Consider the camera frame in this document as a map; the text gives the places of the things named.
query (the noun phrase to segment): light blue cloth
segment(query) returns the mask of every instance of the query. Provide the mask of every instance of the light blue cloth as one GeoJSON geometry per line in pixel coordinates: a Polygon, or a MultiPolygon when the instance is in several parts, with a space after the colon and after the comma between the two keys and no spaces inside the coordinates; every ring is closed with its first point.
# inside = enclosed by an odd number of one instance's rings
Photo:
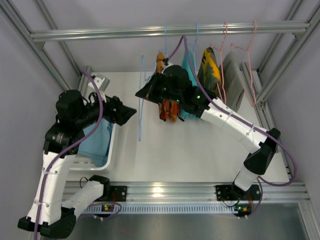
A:
{"type": "MultiPolygon", "coordinates": [[[[84,134],[87,135],[94,126],[85,128],[84,134]]],[[[80,144],[78,153],[90,157],[97,167],[104,166],[108,159],[112,128],[112,123],[102,119],[95,132],[80,144]]]]}
{"type": "MultiPolygon", "coordinates": [[[[188,51],[189,51],[189,56],[192,56],[193,54],[190,51],[190,49],[188,49],[188,51]]],[[[195,65],[194,64],[194,58],[191,57],[190,59],[191,59],[192,66],[194,66],[195,65]]],[[[184,53],[181,67],[188,72],[189,80],[192,82],[192,86],[198,86],[197,81],[196,81],[194,75],[192,74],[192,71],[191,71],[191,68],[190,68],[186,53],[184,53]]],[[[197,119],[197,117],[195,115],[190,114],[190,113],[188,113],[188,112],[186,112],[186,111],[184,111],[183,109],[180,108],[180,114],[179,114],[180,119],[186,120],[189,116],[193,116],[193,117],[195,117],[197,119]]]]}

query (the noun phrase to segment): pink hanger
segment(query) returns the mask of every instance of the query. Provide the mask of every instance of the pink hanger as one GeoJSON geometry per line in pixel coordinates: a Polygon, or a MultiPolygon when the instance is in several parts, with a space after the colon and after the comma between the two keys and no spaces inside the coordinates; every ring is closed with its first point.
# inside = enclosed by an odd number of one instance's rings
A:
{"type": "Polygon", "coordinates": [[[243,47],[237,46],[237,45],[235,45],[233,43],[231,43],[231,45],[230,45],[230,49],[232,48],[232,46],[234,46],[236,49],[242,49],[242,50],[246,51],[247,54],[248,54],[248,61],[249,61],[249,68],[250,68],[250,80],[251,80],[250,88],[252,90],[254,103],[251,102],[250,97],[249,97],[249,95],[248,95],[248,93],[247,93],[247,91],[245,89],[244,89],[244,92],[245,92],[247,98],[249,99],[249,102],[250,102],[252,107],[257,104],[256,93],[255,93],[255,90],[254,90],[254,78],[252,76],[252,70],[251,70],[251,58],[250,58],[251,45],[252,45],[252,42],[253,42],[253,40],[254,40],[254,38],[256,36],[256,33],[257,33],[257,21],[253,21],[253,23],[254,23],[254,32],[253,32],[253,35],[251,37],[251,40],[250,40],[249,45],[248,45],[247,48],[243,48],[243,47]]]}
{"type": "Polygon", "coordinates": [[[224,104],[227,104],[227,95],[226,95],[226,91],[225,91],[225,75],[224,75],[222,52],[223,52],[225,40],[226,40],[227,34],[228,34],[228,23],[225,21],[224,25],[225,25],[225,33],[224,33],[224,37],[223,37],[223,41],[221,43],[220,49],[216,48],[213,44],[210,44],[210,47],[213,48],[213,49],[216,49],[216,50],[218,50],[220,52],[220,64],[221,64],[221,75],[222,75],[221,88],[223,90],[224,100],[223,100],[223,97],[221,95],[219,84],[217,83],[216,86],[218,88],[221,101],[223,101],[224,104]]]}

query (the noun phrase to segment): gray garment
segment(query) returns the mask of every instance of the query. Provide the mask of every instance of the gray garment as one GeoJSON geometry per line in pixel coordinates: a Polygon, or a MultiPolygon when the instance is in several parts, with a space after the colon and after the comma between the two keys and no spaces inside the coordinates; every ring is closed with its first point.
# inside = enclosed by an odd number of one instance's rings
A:
{"type": "Polygon", "coordinates": [[[245,80],[240,71],[237,56],[234,51],[230,51],[228,55],[225,56],[223,60],[223,73],[226,105],[237,112],[245,93],[243,87],[245,80]]]}

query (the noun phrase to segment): white basket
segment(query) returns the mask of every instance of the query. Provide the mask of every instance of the white basket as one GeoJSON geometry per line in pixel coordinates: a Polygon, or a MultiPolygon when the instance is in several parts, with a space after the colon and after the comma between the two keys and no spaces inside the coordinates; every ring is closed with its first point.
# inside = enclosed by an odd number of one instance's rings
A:
{"type": "Polygon", "coordinates": [[[118,130],[119,126],[117,124],[113,124],[109,152],[105,165],[97,167],[90,157],[77,154],[71,164],[70,171],[101,171],[105,170],[110,164],[114,164],[118,146],[118,130]]]}

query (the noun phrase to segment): metal bar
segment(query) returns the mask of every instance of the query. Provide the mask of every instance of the metal bar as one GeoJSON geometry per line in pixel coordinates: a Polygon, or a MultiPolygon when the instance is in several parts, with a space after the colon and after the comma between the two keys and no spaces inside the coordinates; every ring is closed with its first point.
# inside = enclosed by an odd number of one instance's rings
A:
{"type": "MultiPolygon", "coordinates": [[[[127,204],[221,204],[217,200],[214,182],[112,182],[112,186],[127,186],[127,204]]],[[[274,187],[265,183],[263,203],[308,202],[309,195],[303,183],[287,187],[274,187]]],[[[63,199],[80,190],[78,181],[67,181],[63,199]]]]}
{"type": "Polygon", "coordinates": [[[300,202],[298,206],[309,239],[319,240],[320,224],[313,205],[310,202],[300,202]]]}
{"type": "MultiPolygon", "coordinates": [[[[35,5],[38,7],[40,13],[42,14],[43,18],[46,20],[47,24],[50,26],[51,29],[57,30],[57,25],[55,21],[53,20],[52,16],[50,15],[50,12],[48,11],[45,3],[43,0],[34,0],[35,5]]],[[[72,56],[67,44],[63,41],[58,43],[61,50],[63,51],[65,57],[68,59],[69,63],[71,64],[72,68],[75,71],[75,74],[80,77],[80,69],[79,66],[77,65],[74,57],[72,56]]]]}
{"type": "MultiPolygon", "coordinates": [[[[246,88],[247,93],[250,94],[250,97],[253,98],[251,89],[249,87],[249,85],[251,84],[249,64],[247,62],[241,63],[240,69],[243,73],[244,80],[245,80],[244,87],[246,88]]],[[[262,88],[261,81],[260,81],[258,75],[256,75],[256,77],[255,77],[254,72],[253,72],[253,86],[256,91],[260,91],[262,88]]],[[[277,127],[276,123],[275,123],[275,119],[274,119],[272,111],[271,111],[271,108],[270,108],[270,105],[267,100],[255,105],[253,108],[254,108],[255,114],[258,118],[258,121],[259,121],[259,124],[261,127],[265,128],[265,129],[272,129],[272,128],[277,127]]],[[[292,177],[292,173],[294,172],[294,166],[293,166],[291,160],[288,159],[287,154],[285,154],[285,152],[281,148],[278,149],[278,151],[281,152],[282,159],[284,161],[284,165],[288,169],[289,177],[292,177]]]]}
{"type": "MultiPolygon", "coordinates": [[[[119,214],[234,214],[233,207],[221,204],[132,204],[121,202],[122,210],[119,214]]],[[[113,213],[119,210],[114,206],[113,213]]],[[[110,214],[103,211],[102,205],[88,207],[82,214],[110,214]]]]}
{"type": "MultiPolygon", "coordinates": [[[[92,67],[91,66],[86,66],[85,67],[85,71],[89,74],[92,73],[92,67]]],[[[86,92],[87,92],[87,88],[88,88],[88,83],[89,83],[89,79],[82,74],[79,85],[78,85],[78,91],[80,91],[82,96],[85,96],[86,92]]]]}
{"type": "Polygon", "coordinates": [[[307,45],[307,42],[310,38],[314,35],[317,31],[320,23],[320,4],[317,6],[316,11],[314,12],[313,17],[310,20],[310,26],[307,28],[303,36],[296,40],[295,43],[292,45],[292,48],[289,50],[288,54],[285,58],[280,62],[278,67],[276,68],[275,72],[273,73],[271,79],[268,83],[263,87],[260,93],[257,96],[257,103],[265,100],[274,89],[276,83],[282,76],[282,74],[286,71],[286,69],[290,66],[294,58],[300,51],[307,45]]]}
{"type": "MultiPolygon", "coordinates": [[[[291,8],[291,10],[289,11],[288,15],[286,16],[285,20],[289,21],[292,20],[293,17],[296,15],[298,9],[300,8],[300,6],[302,5],[303,0],[296,0],[291,8]]],[[[268,50],[268,52],[265,54],[262,63],[260,64],[260,66],[258,67],[258,73],[261,74],[262,71],[264,70],[267,62],[269,61],[269,59],[271,58],[271,56],[274,54],[275,49],[277,48],[277,46],[279,45],[280,40],[283,37],[283,33],[281,34],[277,34],[275,36],[275,38],[272,41],[272,44],[268,50]]]]}
{"type": "Polygon", "coordinates": [[[34,54],[37,56],[42,65],[46,68],[49,74],[55,79],[62,90],[69,90],[71,87],[64,80],[62,75],[52,61],[48,58],[47,54],[37,47],[36,43],[30,37],[31,29],[26,24],[16,7],[11,3],[10,0],[0,0],[0,9],[4,15],[8,18],[10,23],[13,25],[14,29],[19,33],[20,37],[26,42],[26,44],[31,48],[34,54]]]}
{"type": "MultiPolygon", "coordinates": [[[[257,33],[303,33],[309,26],[304,21],[275,21],[258,22],[257,33]]],[[[199,25],[199,35],[223,35],[224,24],[199,25]]],[[[254,23],[230,23],[228,34],[251,34],[255,30],[254,23]]],[[[167,26],[167,36],[180,36],[181,34],[195,35],[195,25],[167,26]]],[[[119,38],[145,38],[165,36],[164,26],[147,27],[114,27],[102,29],[77,30],[49,30],[34,31],[30,35],[35,42],[66,41],[66,40],[92,40],[92,39],[119,39],[119,38]]]]}

